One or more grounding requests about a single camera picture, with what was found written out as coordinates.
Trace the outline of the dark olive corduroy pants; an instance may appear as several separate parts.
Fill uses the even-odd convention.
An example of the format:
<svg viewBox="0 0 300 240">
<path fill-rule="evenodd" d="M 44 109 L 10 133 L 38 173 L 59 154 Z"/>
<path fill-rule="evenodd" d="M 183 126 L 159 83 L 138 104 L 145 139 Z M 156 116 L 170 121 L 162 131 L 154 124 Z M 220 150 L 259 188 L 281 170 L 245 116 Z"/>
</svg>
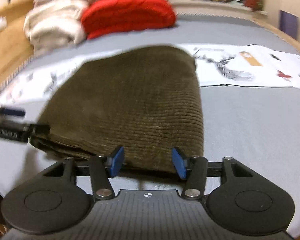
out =
<svg viewBox="0 0 300 240">
<path fill-rule="evenodd" d="M 172 149 L 203 155 L 203 113 L 194 58 L 170 46 L 130 50 L 84 63 L 57 91 L 31 144 L 89 159 L 125 149 L 125 162 L 173 172 Z"/>
</svg>

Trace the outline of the cream fleece folded blanket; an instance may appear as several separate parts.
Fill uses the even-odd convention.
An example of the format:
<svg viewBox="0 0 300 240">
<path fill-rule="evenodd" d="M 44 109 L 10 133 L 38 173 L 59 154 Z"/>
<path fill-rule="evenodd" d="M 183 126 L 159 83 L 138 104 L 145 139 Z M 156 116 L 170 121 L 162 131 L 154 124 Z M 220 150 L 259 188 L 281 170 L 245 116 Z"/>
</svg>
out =
<svg viewBox="0 0 300 240">
<path fill-rule="evenodd" d="M 87 35 L 81 17 L 88 5 L 85 0 L 53 0 L 32 9 L 23 30 L 34 55 L 83 42 Z"/>
</svg>

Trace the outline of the white printed deer cloth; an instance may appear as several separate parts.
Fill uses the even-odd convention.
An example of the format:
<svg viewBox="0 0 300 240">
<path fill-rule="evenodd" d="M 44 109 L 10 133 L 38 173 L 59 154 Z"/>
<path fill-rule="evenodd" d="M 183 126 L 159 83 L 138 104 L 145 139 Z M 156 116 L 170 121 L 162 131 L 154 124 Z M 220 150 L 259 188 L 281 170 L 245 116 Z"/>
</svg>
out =
<svg viewBox="0 0 300 240">
<path fill-rule="evenodd" d="M 300 89 L 300 55 L 265 46 L 229 44 L 176 44 L 196 60 L 200 87 L 294 87 Z M 78 55 L 29 70 L 22 64 L 0 87 L 0 104 L 47 100 L 53 92 L 90 60 L 124 53 L 123 49 Z"/>
</svg>

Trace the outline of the red knitted folded blanket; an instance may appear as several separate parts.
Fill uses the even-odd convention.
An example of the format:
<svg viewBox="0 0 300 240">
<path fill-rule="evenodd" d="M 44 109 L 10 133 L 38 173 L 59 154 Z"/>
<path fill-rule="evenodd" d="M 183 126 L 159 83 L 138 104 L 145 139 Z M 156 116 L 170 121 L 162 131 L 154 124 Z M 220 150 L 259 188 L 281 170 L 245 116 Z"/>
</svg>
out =
<svg viewBox="0 0 300 240">
<path fill-rule="evenodd" d="M 89 40 L 111 33 L 169 28 L 175 22 L 166 0 L 98 0 L 81 17 Z"/>
</svg>

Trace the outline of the purple box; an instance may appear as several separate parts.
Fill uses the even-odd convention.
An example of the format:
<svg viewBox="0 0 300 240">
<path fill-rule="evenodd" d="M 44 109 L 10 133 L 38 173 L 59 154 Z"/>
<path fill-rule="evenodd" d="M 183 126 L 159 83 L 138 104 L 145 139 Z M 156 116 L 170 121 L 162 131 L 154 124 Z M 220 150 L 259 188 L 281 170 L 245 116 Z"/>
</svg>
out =
<svg viewBox="0 0 300 240">
<path fill-rule="evenodd" d="M 280 11 L 279 29 L 293 39 L 298 37 L 298 17 L 286 11 Z"/>
</svg>

